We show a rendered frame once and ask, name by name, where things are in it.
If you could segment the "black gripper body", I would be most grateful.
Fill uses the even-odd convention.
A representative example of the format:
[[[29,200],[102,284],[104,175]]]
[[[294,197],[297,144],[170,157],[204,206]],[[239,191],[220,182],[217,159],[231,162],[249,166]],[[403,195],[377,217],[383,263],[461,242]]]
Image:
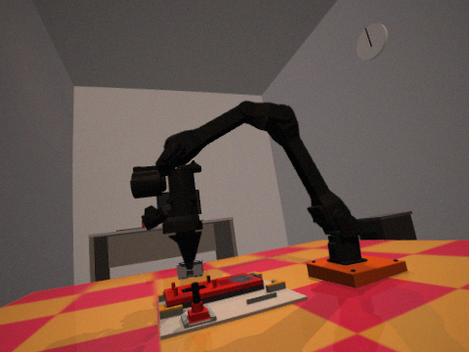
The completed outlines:
[[[163,234],[181,235],[195,233],[202,229],[202,222],[197,212],[197,197],[195,191],[180,191],[169,194],[168,203],[171,204],[173,216],[166,218]]]

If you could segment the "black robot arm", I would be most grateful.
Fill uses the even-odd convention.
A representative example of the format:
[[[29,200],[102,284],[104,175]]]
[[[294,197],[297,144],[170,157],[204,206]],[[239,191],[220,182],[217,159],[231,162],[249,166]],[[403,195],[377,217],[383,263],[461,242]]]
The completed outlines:
[[[162,192],[166,191],[165,176],[168,177],[169,194],[195,191],[193,173],[201,172],[201,166],[194,160],[190,164],[187,163],[206,145],[243,123],[267,131],[274,141],[284,148],[311,197],[308,212],[313,218],[313,223],[317,223],[326,235],[330,235],[329,259],[326,262],[341,265],[366,262],[367,259],[362,258],[359,244],[363,223],[355,218],[343,200],[326,186],[300,137],[299,122],[290,106],[243,101],[198,128],[169,136],[155,166],[133,167],[130,181],[133,197],[161,196]],[[156,228],[164,223],[166,218],[171,217],[174,216],[167,199],[166,205],[158,209],[154,206],[145,208],[145,215],[141,218],[148,230]]]

